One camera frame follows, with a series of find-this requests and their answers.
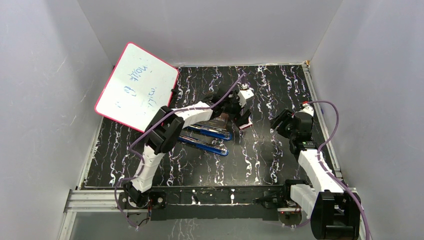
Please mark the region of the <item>blue stapler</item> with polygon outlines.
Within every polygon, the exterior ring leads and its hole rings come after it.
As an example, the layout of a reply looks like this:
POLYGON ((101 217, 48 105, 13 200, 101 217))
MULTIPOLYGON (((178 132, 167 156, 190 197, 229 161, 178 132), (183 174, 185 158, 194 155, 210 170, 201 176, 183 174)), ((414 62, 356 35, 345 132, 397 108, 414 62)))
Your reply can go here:
POLYGON ((201 124, 193 124, 184 128, 178 138, 181 143, 220 156, 229 154, 224 141, 230 141, 231 139, 232 134, 229 131, 201 124))

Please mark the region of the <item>red staples box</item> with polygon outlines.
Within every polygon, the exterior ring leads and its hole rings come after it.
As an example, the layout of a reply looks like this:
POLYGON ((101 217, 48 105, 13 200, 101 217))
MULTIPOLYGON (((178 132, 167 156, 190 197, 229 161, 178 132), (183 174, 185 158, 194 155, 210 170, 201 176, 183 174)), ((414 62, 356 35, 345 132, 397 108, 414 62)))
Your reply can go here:
POLYGON ((243 123, 242 125, 238 126, 239 130, 244 130, 253 125, 252 121, 249 119, 246 123, 243 123))

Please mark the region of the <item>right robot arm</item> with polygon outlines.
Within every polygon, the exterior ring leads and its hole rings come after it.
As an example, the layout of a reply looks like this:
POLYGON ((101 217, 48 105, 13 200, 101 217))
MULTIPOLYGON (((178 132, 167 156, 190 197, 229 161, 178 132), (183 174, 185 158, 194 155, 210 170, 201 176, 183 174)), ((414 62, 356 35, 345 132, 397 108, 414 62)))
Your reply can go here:
POLYGON ((282 202, 288 207, 301 207, 317 240, 357 240, 361 199, 335 180, 312 138, 313 125, 314 109, 310 105, 297 112, 285 109, 270 121, 270 127, 289 140, 290 152, 311 182, 287 180, 282 202))

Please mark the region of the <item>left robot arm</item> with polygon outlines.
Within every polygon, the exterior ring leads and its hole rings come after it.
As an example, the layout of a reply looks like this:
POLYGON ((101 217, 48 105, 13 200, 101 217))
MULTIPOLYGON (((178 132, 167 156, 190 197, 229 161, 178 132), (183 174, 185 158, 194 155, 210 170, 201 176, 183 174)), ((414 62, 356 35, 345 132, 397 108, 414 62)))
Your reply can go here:
POLYGON ((134 152, 140 158, 133 177, 125 180, 123 190, 137 208, 149 203, 148 190, 162 158, 176 145, 182 130, 188 126, 212 120, 227 114, 239 129, 251 126, 251 112, 245 109, 254 97, 251 89, 213 93, 196 104, 182 108, 161 107, 141 137, 135 142, 143 144, 143 152, 134 152))

